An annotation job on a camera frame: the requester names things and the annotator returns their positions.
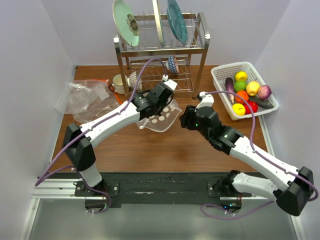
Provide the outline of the polka dot zip bag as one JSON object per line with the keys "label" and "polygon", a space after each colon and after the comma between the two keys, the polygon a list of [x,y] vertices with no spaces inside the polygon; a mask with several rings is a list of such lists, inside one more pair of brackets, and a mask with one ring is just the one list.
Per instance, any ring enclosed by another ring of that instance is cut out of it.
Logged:
{"label": "polka dot zip bag", "polygon": [[154,132],[163,133],[173,125],[181,112],[182,109],[174,99],[162,110],[160,115],[144,118],[138,121],[136,125],[139,129],[149,129]]}

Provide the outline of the yellow round fruit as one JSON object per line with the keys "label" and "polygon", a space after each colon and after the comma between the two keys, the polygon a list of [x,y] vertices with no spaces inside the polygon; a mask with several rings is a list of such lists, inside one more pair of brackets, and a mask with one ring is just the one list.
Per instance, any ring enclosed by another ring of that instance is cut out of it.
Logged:
{"label": "yellow round fruit", "polygon": [[246,114],[246,108],[241,103],[235,103],[232,109],[238,116],[244,116]]}

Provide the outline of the orange tangerine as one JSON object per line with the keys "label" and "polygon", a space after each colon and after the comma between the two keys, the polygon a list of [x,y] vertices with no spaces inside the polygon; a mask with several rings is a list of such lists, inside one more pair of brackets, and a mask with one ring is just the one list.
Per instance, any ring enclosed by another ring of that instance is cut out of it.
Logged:
{"label": "orange tangerine", "polygon": [[235,97],[236,103],[244,105],[245,102],[249,101],[249,95],[245,90],[240,90],[236,94],[237,94],[237,96]]}

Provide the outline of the red apple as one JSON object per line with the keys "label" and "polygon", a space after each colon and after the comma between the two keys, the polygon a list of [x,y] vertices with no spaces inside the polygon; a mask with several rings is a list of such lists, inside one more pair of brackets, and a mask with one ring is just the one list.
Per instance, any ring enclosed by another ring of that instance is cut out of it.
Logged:
{"label": "red apple", "polygon": [[256,102],[253,102],[253,101],[248,101],[247,102],[248,103],[248,105],[247,104],[243,104],[244,105],[244,108],[245,108],[245,114],[246,115],[250,115],[251,114],[251,110],[250,110],[250,108],[252,109],[252,111],[254,112],[254,113],[256,113],[257,111],[258,111],[258,105],[257,105],[257,103]]}

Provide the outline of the purple onion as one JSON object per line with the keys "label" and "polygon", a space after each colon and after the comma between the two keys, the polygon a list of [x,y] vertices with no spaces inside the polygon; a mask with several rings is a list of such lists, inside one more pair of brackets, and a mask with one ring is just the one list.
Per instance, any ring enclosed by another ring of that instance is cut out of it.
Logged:
{"label": "purple onion", "polygon": [[258,93],[257,93],[258,97],[261,100],[267,100],[271,94],[272,94],[272,90],[268,85],[260,86]]}

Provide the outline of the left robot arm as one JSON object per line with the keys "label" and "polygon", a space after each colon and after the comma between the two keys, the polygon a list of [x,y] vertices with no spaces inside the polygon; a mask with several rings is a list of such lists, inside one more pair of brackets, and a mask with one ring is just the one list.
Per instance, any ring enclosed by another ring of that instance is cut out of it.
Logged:
{"label": "left robot arm", "polygon": [[115,110],[91,122],[78,126],[70,124],[63,140],[63,150],[73,166],[86,182],[86,191],[99,196],[104,190],[102,176],[96,165],[94,148],[101,141],[118,130],[160,115],[173,99],[177,83],[173,80],[161,81],[147,95],[136,93],[131,101],[125,101]]}

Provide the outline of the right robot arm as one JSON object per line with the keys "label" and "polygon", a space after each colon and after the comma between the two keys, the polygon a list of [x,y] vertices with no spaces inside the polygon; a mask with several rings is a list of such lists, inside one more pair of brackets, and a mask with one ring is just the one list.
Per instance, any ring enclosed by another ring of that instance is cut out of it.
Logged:
{"label": "right robot arm", "polygon": [[241,132],[223,125],[212,107],[188,105],[179,120],[182,128],[198,131],[214,149],[245,162],[263,175],[254,177],[232,170],[221,181],[227,196],[249,193],[264,197],[296,217],[311,200],[314,176],[309,168],[287,164],[252,145]]}

